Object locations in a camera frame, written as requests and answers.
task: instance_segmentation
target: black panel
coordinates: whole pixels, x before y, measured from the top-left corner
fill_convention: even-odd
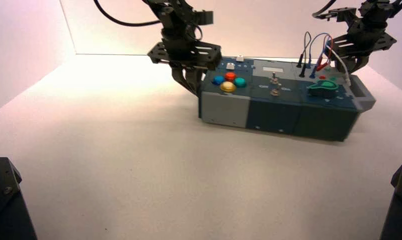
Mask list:
[[[274,103],[264,98],[252,98],[246,128],[292,134],[301,111],[297,104]]]
[[[352,109],[304,105],[294,134],[329,141],[344,141],[360,113]]]

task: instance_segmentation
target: white wire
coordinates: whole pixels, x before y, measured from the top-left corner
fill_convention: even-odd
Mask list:
[[[342,64],[343,68],[345,69],[345,81],[347,83],[348,86],[351,86],[351,81],[350,81],[350,74],[348,73],[348,69],[346,64],[344,63],[344,61],[340,58],[340,56],[328,45],[326,45],[326,47],[332,51],[333,55],[335,55],[335,57],[338,59],[338,61]]]

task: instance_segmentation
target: teal button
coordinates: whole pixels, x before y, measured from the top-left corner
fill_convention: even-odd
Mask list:
[[[235,79],[234,84],[238,88],[245,88],[247,86],[247,81],[245,81],[245,79],[242,77],[238,77],[237,79]]]

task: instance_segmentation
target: white button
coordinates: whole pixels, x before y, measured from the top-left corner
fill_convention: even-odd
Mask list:
[[[237,62],[243,62],[244,61],[244,56],[242,56],[242,55],[237,56],[236,61]]]
[[[227,65],[226,65],[226,69],[227,70],[235,70],[235,64],[231,63],[231,62],[228,62]]]

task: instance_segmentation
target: black cable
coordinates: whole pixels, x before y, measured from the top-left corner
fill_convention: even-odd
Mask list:
[[[328,10],[337,0],[330,0],[322,9],[312,14],[313,18],[320,19],[318,16]]]
[[[129,22],[124,22],[124,21],[120,21],[115,19],[114,17],[110,16],[106,11],[104,11],[104,9],[101,7],[100,3],[98,2],[98,0],[93,0],[95,2],[96,7],[98,8],[98,10],[109,20],[115,22],[116,24],[120,24],[126,27],[144,27],[144,26],[149,26],[149,25],[154,25],[154,24],[159,24],[161,23],[160,21],[149,21],[149,22],[141,22],[141,23],[129,23]]]

